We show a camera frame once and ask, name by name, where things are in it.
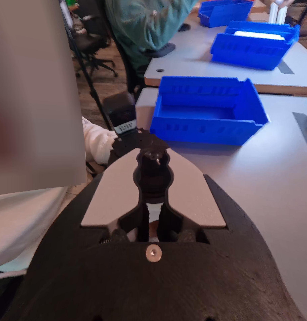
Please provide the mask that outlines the person's left forearm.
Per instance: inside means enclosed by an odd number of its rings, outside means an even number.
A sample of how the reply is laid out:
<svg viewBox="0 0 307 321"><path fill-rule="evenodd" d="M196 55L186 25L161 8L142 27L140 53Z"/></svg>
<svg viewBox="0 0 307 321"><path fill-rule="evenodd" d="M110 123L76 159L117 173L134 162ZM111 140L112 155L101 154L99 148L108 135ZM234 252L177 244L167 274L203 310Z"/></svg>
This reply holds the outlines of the person's left forearm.
<svg viewBox="0 0 307 321"><path fill-rule="evenodd" d="M107 164L110 158L112 144L118 137L114 131L91 123L82 117L86 162L99 165Z"/></svg>

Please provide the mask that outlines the black office chair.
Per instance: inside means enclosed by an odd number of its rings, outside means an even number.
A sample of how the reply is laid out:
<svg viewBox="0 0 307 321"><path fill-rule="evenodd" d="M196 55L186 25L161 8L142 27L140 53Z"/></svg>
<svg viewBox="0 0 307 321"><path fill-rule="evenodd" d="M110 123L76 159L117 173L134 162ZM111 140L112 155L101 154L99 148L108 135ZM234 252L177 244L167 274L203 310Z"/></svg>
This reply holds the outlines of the black office chair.
<svg viewBox="0 0 307 321"><path fill-rule="evenodd" d="M82 23L86 33L78 35L75 32L76 45L85 61L85 66L89 67L89 77L92 78L95 70L99 67L112 71L114 77L118 77L118 73L106 63L111 63L115 67L112 60L100 59L96 55L99 50L106 49L111 45L111 34L104 21L103 14L98 8L98 1L80 0L77 15Z"/></svg>
<svg viewBox="0 0 307 321"><path fill-rule="evenodd" d="M136 71L134 70L128 55L126 54L124 48L121 46L121 44L116 39L114 32L112 30L111 24L107 18L106 14L106 8L105 8L105 1L99 0L97 1L98 9L103 17L103 21L111 35L111 38L113 39L119 54L122 58L125 72L126 72L126 80L127 80L127 91L130 94L137 95L137 93L140 93L140 91L146 87L144 80L142 78L139 78ZM147 50L143 54L148 58L161 58L166 56L167 54L171 53L175 50L175 45L173 43L167 43L161 50L159 51L152 51Z"/></svg>

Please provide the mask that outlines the black bottle lid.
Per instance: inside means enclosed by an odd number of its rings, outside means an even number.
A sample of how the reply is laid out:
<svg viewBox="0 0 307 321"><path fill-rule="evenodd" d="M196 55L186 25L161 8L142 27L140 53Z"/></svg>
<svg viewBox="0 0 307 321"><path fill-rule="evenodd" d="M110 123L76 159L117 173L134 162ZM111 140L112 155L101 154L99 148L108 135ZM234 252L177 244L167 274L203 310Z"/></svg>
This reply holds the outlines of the black bottle lid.
<svg viewBox="0 0 307 321"><path fill-rule="evenodd" d="M166 148L151 146L141 149L136 160L138 166L133 180L139 189L139 200L148 204L164 203L173 180Z"/></svg>

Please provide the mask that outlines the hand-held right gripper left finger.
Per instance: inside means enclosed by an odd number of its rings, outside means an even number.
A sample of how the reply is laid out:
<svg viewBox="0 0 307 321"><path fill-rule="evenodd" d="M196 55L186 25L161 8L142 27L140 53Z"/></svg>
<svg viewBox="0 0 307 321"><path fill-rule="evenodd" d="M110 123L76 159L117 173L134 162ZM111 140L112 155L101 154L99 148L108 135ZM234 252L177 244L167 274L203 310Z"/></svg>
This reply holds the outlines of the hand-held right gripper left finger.
<svg viewBox="0 0 307 321"><path fill-rule="evenodd" d="M81 221L83 228L104 228L111 235L121 229L131 242L148 242L149 210L138 183L135 148L113 162L100 182Z"/></svg>

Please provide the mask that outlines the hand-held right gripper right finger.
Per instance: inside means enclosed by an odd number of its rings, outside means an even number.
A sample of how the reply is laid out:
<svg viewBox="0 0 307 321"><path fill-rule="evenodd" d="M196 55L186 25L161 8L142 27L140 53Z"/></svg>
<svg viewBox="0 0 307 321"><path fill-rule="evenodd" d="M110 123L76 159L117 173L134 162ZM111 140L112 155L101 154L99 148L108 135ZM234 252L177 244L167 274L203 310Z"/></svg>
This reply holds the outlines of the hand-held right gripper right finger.
<svg viewBox="0 0 307 321"><path fill-rule="evenodd" d="M160 242L209 242L205 229L226 228L225 219L203 173L192 162L167 148L170 182L161 206Z"/></svg>

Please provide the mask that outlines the white plastic bottle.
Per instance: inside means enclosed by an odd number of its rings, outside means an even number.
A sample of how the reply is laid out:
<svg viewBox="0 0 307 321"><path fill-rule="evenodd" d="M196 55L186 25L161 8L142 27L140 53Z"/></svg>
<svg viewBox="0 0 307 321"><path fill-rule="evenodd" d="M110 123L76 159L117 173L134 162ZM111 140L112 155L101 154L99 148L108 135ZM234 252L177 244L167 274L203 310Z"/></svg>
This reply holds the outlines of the white plastic bottle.
<svg viewBox="0 0 307 321"><path fill-rule="evenodd" d="M251 31L235 31L235 36L238 37L249 37L249 38L261 38L261 39L273 39L284 41L285 38L279 34L270 34L270 33L260 33L260 32L251 32Z"/></svg>
<svg viewBox="0 0 307 321"><path fill-rule="evenodd" d="M156 203L156 204L147 203L146 205L149 211L149 222L151 223L159 220L162 203Z"/></svg>

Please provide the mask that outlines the blue plastic bin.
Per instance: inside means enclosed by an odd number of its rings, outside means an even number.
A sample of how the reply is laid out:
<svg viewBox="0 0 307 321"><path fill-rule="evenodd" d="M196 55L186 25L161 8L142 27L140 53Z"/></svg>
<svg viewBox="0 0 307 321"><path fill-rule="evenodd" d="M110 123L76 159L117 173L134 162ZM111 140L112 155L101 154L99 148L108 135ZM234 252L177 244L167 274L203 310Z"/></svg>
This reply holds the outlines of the blue plastic bin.
<svg viewBox="0 0 307 321"><path fill-rule="evenodd" d="M163 76L150 133L164 141L242 146L267 123L249 78Z"/></svg>
<svg viewBox="0 0 307 321"><path fill-rule="evenodd" d="M235 36L235 31L279 34L284 41ZM223 33L218 33L210 53L213 62L259 70L274 70L294 43L298 42L300 25L265 22L232 21Z"/></svg>
<svg viewBox="0 0 307 321"><path fill-rule="evenodd" d="M253 6L246 0L214 0L201 2L200 24L208 28L228 26L232 21L246 21Z"/></svg>

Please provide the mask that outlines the black tripod stand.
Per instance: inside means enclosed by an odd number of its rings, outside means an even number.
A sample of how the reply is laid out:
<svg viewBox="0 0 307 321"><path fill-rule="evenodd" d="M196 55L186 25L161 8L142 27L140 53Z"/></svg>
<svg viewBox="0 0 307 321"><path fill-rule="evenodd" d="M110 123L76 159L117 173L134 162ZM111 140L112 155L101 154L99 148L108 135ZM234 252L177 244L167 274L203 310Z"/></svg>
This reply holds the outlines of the black tripod stand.
<svg viewBox="0 0 307 321"><path fill-rule="evenodd" d="M96 102L96 105L97 105L97 107L99 109L100 114L103 117L103 120L104 120L104 122L105 122L105 124L107 126L107 129L108 130L113 130L112 126L111 126L111 122L109 121L109 118L107 117L107 115L104 112L103 105L100 102L100 99L99 99L99 96L97 94L97 91L94 88L94 85L93 85L93 82L91 80L91 77L89 76L89 74L87 72L86 65L84 64L82 54L81 54L80 50L78 49L78 46L77 46L77 44L75 42L75 39L74 39L74 37L72 35L73 27L70 27L69 24L68 24L69 17L71 17L71 15L70 15L69 9L68 9L68 7L66 5L66 2L62 1L62 0L59 0L59 5L60 5L61 12L62 12L63 22L64 22L64 26L65 26L65 30L66 30L66 34L67 34L67 38L68 38L70 49L73 50L73 52L75 54L75 58L78 60L79 66L81 67L81 70L82 70L82 72L84 74L84 77L85 77L85 79L86 79L86 81L88 83L88 86L90 88L90 95L94 99L94 101Z"/></svg>

